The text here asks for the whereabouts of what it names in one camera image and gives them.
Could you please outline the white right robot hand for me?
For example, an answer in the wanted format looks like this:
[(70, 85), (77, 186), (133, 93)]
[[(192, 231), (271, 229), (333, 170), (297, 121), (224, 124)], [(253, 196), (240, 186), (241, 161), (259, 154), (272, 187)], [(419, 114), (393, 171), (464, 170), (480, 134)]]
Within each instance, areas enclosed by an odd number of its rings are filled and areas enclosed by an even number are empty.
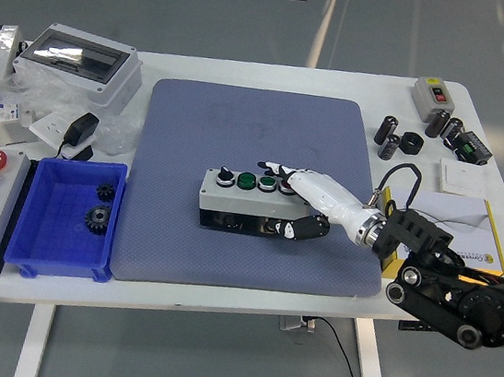
[(341, 225), (354, 244), (371, 246), (369, 236), (383, 223), (377, 208), (367, 206), (330, 175), (317, 171), (293, 169), (274, 162), (258, 162), (269, 176), (280, 176), (312, 208), (327, 217), (330, 224)]

